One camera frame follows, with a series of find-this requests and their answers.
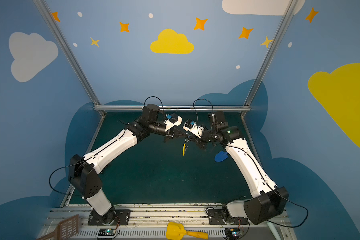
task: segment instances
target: yellow cloud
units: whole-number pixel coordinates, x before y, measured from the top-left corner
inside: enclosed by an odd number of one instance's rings
[[[191,53],[195,47],[188,42],[187,37],[172,29],[163,30],[157,37],[157,41],[151,43],[151,50],[154,53]]]
[[[345,134],[360,147],[360,63],[351,63],[331,74],[318,72],[308,88]]]

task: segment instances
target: brown spatula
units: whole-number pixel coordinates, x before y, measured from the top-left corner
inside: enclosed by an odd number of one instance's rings
[[[73,217],[60,221],[52,233],[49,233],[44,237],[38,238],[36,240],[46,240],[51,237],[55,238],[55,240],[66,240],[74,236],[76,233],[78,233],[78,231],[79,231],[79,215],[76,214]]]
[[[208,239],[208,233],[205,232],[190,232],[184,229],[181,223],[170,222],[167,226],[167,233],[165,236],[170,240],[180,240],[184,235]]]

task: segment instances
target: dark green mat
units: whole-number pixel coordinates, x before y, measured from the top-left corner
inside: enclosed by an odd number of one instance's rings
[[[129,122],[140,114],[107,113],[92,150],[124,128],[119,119]],[[196,120],[194,112],[177,114],[183,118],[183,123],[188,118]],[[225,116],[230,126],[238,126],[246,136],[239,113],[226,112]],[[207,113],[199,113],[198,124],[210,126]],[[104,193],[112,204],[224,203],[239,197],[251,197],[248,185],[231,157],[222,162],[214,161],[215,155],[223,150],[220,145],[213,147],[209,144],[206,150],[201,150],[190,142],[185,156],[182,156],[184,138],[166,143],[163,139],[164,136],[151,134],[123,152],[100,174]],[[70,204],[86,203],[77,196],[72,196],[70,201]]]

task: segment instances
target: yellow shovel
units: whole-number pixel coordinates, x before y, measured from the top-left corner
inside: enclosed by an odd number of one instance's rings
[[[190,232],[184,229],[181,223],[170,222],[167,226],[167,234],[165,235],[170,240],[180,240],[184,235],[208,239],[208,233],[205,232]]]

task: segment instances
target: black mounting plate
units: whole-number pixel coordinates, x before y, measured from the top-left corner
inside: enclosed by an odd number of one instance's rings
[[[239,218],[243,225],[248,225],[248,218],[245,217],[237,217],[235,218],[234,223],[227,223],[223,220],[223,214],[221,213],[221,209],[207,209],[209,225],[239,225]]]
[[[114,214],[115,221],[113,221],[111,224],[106,224],[104,221],[104,217],[100,216],[95,210],[92,210],[92,212],[89,214],[89,220],[88,225],[89,226],[116,226],[117,222],[120,219],[120,225],[128,225],[129,222],[129,216],[130,216],[131,210],[129,209],[115,209]]]

